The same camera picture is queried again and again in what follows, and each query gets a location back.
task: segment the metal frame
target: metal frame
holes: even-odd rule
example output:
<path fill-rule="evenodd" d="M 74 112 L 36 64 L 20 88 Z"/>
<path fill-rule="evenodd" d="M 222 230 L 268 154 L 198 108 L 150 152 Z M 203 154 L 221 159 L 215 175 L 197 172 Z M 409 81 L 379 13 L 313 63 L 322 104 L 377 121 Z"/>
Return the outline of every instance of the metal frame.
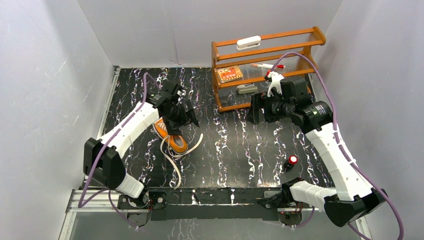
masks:
<path fill-rule="evenodd" d="M 109 107 L 111 105 L 112 102 L 112 97 L 113 94 L 115 92 L 115 86 L 116 83 L 118 81 L 118 77 L 119 77 L 119 73 L 120 73 L 121 68 L 119 66 L 117 66 L 115 68 L 114 71 L 114 76 L 113 76 L 113 80 L 112 80 L 112 85 L 111 85 L 111 90 L 109 92 L 109 96 L 107 98 L 107 105 L 106 105 L 106 109 L 105 109 L 105 113 L 100 121 L 100 126 L 98 128 L 98 132 L 97 132 L 97 138 L 99 138 L 102 135 L 102 132 L 104 130 L 104 126 L 105 126 L 105 122 L 106 122 L 106 118 L 108 116 L 108 112 L 109 112 Z M 101 187 L 92 187 L 90 188 L 87 193 L 85 198 L 89 198 L 90 196 L 92 196 L 93 194 L 95 194 L 98 190 L 102 189 Z M 59 235 L 59 240 L 69 240 L 72 234 L 72 230 L 75 224 L 75 220 L 77 217 L 77 214 L 80 212 L 90 212 L 90 213 L 99 213 L 99 212 L 115 212 L 115 210 L 112 208 L 110 202 L 109 202 L 109 192 L 105 191 L 100 193 L 99 195 L 97 195 L 96 197 L 94 197 L 89 203 L 87 203 L 87 205 L 85 205 L 82 208 L 78 208 L 78 201 L 81 197 L 81 193 L 82 190 L 73 190 L 71 193 L 71 197 L 68 203 L 68 206 L 66 208 L 66 215 L 63 221 L 63 226 Z M 115 206 L 118 205 L 118 200 L 120 198 L 120 194 L 112 191 L 111 192 L 111 199 L 112 202 L 115 204 Z M 294 212 L 296 211 L 296 208 L 278 208 L 277 211 L 279 212 Z M 305 207 L 303 208 L 303 211 L 311 211 L 312 208 L 311 207 Z M 123 213 L 148 213 L 147 209 L 127 209 L 127 210 L 121 210 Z M 368 225 L 367 225 L 367 221 L 364 217 L 357 219 L 356 221 L 356 225 L 358 227 L 358 230 L 364 234 L 367 237 L 371 237 L 370 231 L 368 229 Z"/>

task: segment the orange shoe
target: orange shoe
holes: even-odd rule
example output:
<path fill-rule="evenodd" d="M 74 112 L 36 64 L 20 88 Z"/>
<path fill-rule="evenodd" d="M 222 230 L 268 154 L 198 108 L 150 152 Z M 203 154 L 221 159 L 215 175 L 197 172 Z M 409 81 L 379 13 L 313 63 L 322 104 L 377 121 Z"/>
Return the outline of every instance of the orange shoe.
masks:
<path fill-rule="evenodd" d="M 153 123 L 153 130 L 161 139 L 164 139 L 168 136 L 167 127 L 165 126 L 162 117 Z M 170 135 L 168 138 L 166 138 L 165 141 L 177 154 L 184 154 L 189 148 L 184 138 L 179 135 Z"/>

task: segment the gray wall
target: gray wall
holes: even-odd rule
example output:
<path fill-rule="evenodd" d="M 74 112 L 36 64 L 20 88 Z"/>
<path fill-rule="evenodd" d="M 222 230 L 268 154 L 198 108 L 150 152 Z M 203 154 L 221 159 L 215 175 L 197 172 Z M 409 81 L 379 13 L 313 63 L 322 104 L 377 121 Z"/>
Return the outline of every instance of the gray wall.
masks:
<path fill-rule="evenodd" d="M 344 0 L 314 55 L 350 151 L 386 189 L 406 240 L 424 239 L 422 216 L 424 1 Z M 325 99 L 319 83 L 314 86 Z M 368 217 L 375 240 L 396 239 L 385 204 Z"/>
<path fill-rule="evenodd" d="M 113 66 L 76 0 L 0 7 L 1 239 L 57 239 Z"/>
<path fill-rule="evenodd" d="M 342 0 L 78 2 L 113 65 L 206 67 L 212 41 L 313 26 L 325 33 Z"/>

